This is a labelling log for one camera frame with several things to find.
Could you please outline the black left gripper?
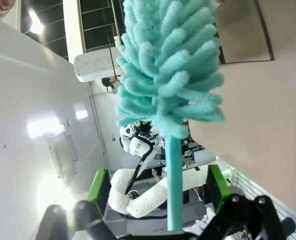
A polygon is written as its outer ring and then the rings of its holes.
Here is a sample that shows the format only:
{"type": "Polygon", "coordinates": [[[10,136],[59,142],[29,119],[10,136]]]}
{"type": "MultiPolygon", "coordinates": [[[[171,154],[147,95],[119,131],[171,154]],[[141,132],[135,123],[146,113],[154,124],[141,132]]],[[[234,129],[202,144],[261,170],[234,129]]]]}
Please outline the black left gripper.
{"type": "MultiPolygon", "coordinates": [[[[150,121],[137,121],[135,133],[150,136],[150,121]]],[[[74,203],[70,210],[60,204],[47,207],[36,233],[36,240],[71,240],[75,233],[85,231],[91,240],[117,240],[118,237],[104,222],[109,192],[110,176],[106,169],[99,169],[85,200],[74,203]]]]}

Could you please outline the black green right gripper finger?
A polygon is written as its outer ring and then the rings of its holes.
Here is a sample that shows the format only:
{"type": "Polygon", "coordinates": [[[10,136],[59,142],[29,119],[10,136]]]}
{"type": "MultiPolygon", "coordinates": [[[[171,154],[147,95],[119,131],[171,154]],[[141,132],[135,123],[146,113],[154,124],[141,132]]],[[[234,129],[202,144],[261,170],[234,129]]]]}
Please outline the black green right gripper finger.
{"type": "Polygon", "coordinates": [[[217,165],[209,165],[205,197],[215,208],[215,216],[198,240],[223,240],[245,230],[252,240],[285,240],[288,219],[280,220],[273,201],[267,195],[253,200],[233,193],[217,165]]]}

